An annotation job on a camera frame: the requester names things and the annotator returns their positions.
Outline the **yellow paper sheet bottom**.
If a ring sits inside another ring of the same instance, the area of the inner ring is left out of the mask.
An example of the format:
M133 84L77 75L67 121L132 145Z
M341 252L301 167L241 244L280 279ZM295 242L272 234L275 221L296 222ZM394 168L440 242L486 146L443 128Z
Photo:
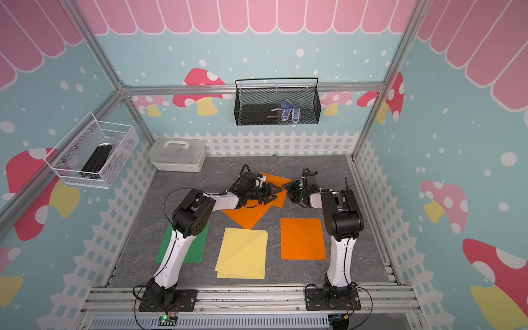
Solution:
M219 279L265 279L268 233L226 228L214 269Z

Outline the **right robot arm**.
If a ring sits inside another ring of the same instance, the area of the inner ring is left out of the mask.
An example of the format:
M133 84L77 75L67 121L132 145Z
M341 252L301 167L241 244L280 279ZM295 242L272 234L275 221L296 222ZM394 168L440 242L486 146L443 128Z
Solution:
M335 191L319 187L317 174L304 168L300 180L283 185L290 202L323 211L324 227L331 238L330 264L324 283L305 286L306 309L355 312L361 305L351 264L354 246L364 230L364 218L347 180L345 188Z

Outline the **orange paper sheet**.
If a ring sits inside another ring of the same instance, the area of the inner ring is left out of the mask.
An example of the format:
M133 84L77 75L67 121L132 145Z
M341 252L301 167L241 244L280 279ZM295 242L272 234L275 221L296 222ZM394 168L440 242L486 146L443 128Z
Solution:
M283 185L289 184L292 180L284 177L279 177L267 173L261 173L263 176L266 177L266 182L271 182L272 184L278 186L279 188L283 188ZM285 190L282 190L281 192L278 192L276 194L277 198L270 202L270 206L274 206L277 208L283 208L285 205L285 201L287 199L287 192Z
M320 219L280 220L283 260L322 261L327 259Z
M223 210L223 213L239 224L242 228L251 230L270 208L270 204L265 205L263 203L258 203L257 201L249 201L240 209Z

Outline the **green paper sheet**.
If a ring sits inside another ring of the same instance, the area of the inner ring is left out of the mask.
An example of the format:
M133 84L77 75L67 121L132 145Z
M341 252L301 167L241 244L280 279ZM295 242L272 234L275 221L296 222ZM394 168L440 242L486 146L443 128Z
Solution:
M207 223L204 230L192 242L191 247L189 248L186 254L186 257L184 259L184 263L201 263L202 262L209 229L210 229L210 223ZM169 243L171 240L172 232L173 232L173 228L171 225L169 225L168 228L166 229L164 239L159 248L158 255L155 260L156 263L162 262L166 254L166 251L169 249Z

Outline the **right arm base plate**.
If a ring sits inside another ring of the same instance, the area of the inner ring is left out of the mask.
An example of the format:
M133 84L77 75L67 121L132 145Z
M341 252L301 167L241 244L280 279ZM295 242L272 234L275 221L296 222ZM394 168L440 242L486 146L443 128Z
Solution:
M357 290L352 290L347 296L327 298L323 289L308 287L304 291L307 311L345 311L357 312L362 310Z

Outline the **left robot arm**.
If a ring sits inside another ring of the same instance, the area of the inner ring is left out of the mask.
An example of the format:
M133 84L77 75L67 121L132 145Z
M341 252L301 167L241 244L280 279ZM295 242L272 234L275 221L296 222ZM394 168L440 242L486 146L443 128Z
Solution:
M147 284L133 288L141 312L169 312L178 308L181 298L177 284L184 259L195 238L201 234L212 213L239 210L248 202L267 205L278 199L283 189L262 174L242 166L231 187L222 192L204 192L191 188L188 195L168 217L172 225L171 240L156 273Z

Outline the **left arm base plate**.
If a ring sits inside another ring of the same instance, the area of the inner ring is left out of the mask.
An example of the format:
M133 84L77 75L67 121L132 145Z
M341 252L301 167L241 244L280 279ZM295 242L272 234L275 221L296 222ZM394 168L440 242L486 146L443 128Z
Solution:
M193 312L197 290L148 290L140 302L140 312Z

